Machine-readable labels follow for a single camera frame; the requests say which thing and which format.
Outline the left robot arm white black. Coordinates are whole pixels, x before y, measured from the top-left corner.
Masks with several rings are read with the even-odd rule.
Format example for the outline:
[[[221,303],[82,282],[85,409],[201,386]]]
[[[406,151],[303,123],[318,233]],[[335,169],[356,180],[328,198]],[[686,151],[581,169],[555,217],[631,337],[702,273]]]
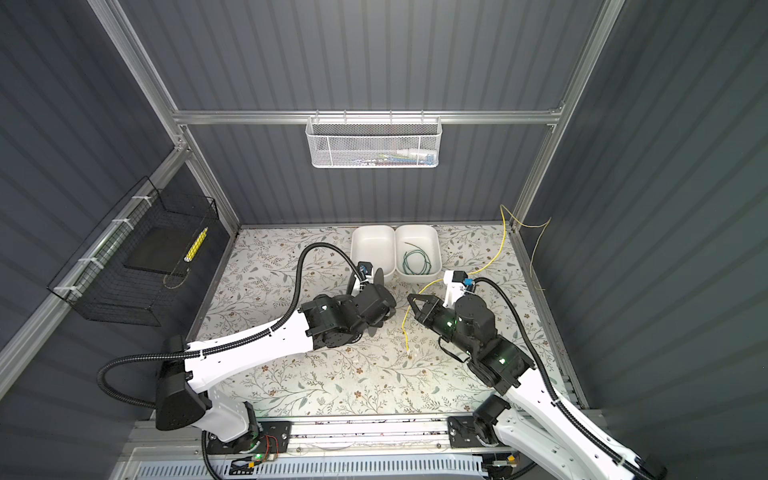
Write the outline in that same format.
[[[194,427],[223,443],[257,433],[252,406],[223,393],[220,383],[284,357],[353,344],[365,333],[374,334],[396,312],[396,300],[383,283],[383,273],[373,271],[366,262],[350,265],[356,280],[345,293],[319,294],[301,302],[303,266],[316,249],[331,250],[346,263],[352,262],[328,242],[305,247],[297,260],[291,301],[280,318],[224,337],[181,343],[168,352],[113,359],[98,370],[97,386],[115,400],[153,410],[159,431]],[[107,380],[108,373],[120,366],[154,362],[161,370],[152,401],[125,394]]]

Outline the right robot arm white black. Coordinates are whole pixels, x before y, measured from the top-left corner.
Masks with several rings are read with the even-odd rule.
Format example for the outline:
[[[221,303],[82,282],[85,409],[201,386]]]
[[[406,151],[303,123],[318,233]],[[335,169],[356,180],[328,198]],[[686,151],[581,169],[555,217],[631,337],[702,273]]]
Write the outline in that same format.
[[[623,445],[559,393],[533,345],[520,348],[498,332],[475,291],[498,284],[453,271],[445,284],[443,298],[411,294],[408,302],[414,318],[466,353],[464,364],[493,389],[473,413],[481,444],[510,447],[558,479],[667,478],[665,466]]]

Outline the white tray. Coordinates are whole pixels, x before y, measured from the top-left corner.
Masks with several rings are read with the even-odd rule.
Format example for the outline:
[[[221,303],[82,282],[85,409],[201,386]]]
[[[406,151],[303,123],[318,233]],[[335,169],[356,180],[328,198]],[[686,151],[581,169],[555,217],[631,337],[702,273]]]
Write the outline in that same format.
[[[395,229],[396,271],[405,283],[427,284],[442,277],[443,262],[437,230],[408,224]]]
[[[352,233],[351,258],[354,263],[371,263],[374,271],[381,268],[384,281],[390,282],[396,271],[395,229],[387,225],[356,228]]]

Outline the grey perforated cable spool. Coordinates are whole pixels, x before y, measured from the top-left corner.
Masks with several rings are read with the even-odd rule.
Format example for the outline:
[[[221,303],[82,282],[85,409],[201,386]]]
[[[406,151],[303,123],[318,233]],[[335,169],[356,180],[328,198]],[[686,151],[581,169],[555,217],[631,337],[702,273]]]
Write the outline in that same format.
[[[373,272],[374,272],[374,277],[373,277],[373,280],[371,281],[370,284],[384,285],[385,284],[385,275],[384,275],[383,270],[381,268],[378,268],[378,269],[376,269]],[[350,275],[350,277],[349,277],[349,280],[348,280],[347,286],[346,286],[346,290],[345,290],[345,293],[347,295],[352,295],[352,294],[350,294],[350,287],[354,283],[354,280],[355,280],[355,274],[352,273]]]

